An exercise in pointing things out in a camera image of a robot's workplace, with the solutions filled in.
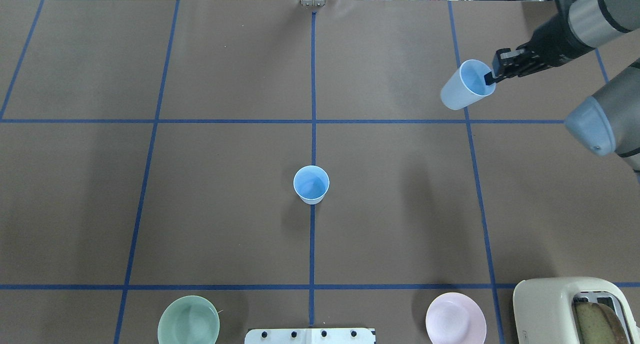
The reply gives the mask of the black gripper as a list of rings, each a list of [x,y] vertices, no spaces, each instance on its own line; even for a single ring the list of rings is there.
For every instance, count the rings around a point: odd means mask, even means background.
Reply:
[[[594,51],[572,32],[569,19],[562,14],[537,27],[531,39],[517,49],[501,48],[494,54],[492,72],[484,76],[486,85],[502,82],[505,75],[524,77],[560,67]]]

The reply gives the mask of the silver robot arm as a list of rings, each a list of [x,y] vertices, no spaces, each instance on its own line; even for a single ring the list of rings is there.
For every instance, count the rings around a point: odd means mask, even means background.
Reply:
[[[593,154],[615,155],[635,175],[639,169],[639,60],[614,75],[601,48],[639,29],[640,0],[553,0],[557,13],[515,49],[494,53],[485,85],[558,68],[595,53],[605,84],[564,119],[570,134]]]

